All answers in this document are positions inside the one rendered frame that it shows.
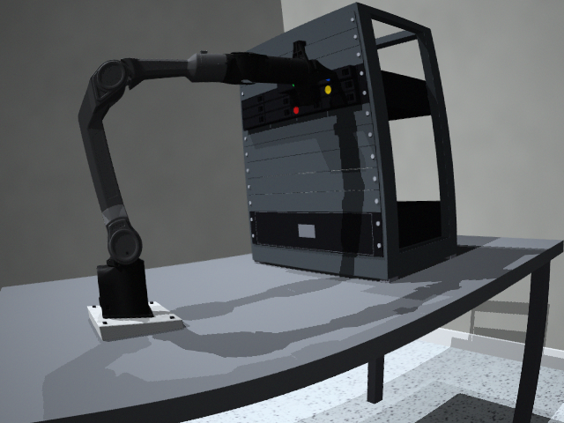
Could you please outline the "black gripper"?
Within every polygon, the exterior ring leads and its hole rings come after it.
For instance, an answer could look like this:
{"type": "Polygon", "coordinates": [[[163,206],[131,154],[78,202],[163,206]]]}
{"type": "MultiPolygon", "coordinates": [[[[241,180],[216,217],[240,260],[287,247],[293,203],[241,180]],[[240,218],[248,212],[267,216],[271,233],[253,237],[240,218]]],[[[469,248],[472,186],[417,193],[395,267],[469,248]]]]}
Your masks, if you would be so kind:
{"type": "Polygon", "coordinates": [[[295,41],[293,43],[293,58],[285,57],[290,63],[290,75],[283,84],[294,85],[298,93],[301,106],[314,105],[311,100],[310,86],[324,79],[333,79],[337,73],[320,64],[317,60],[308,60],[305,52],[305,41],[295,41]],[[295,58],[299,58],[296,60],[295,58]],[[311,67],[312,65],[312,67],[311,67]]]}

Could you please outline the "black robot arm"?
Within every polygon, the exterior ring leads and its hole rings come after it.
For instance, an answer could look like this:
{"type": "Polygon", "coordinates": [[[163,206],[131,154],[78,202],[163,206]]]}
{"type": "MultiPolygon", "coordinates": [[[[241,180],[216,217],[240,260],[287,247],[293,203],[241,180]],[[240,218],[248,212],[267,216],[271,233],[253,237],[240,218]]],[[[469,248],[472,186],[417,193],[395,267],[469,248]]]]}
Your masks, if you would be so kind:
{"type": "Polygon", "coordinates": [[[128,85],[131,90],[146,79],[175,77],[186,77],[192,83],[283,84],[289,78],[289,70],[290,63],[284,57],[252,52],[207,54],[202,50],[187,60],[128,57],[121,61],[108,60],[92,74],[78,112],[78,123],[108,231],[111,259],[107,265],[97,266],[102,318],[153,317],[148,304],[145,262],[139,258],[142,241],[125,210],[102,123],[108,110],[122,98],[125,87],[128,85]]]}

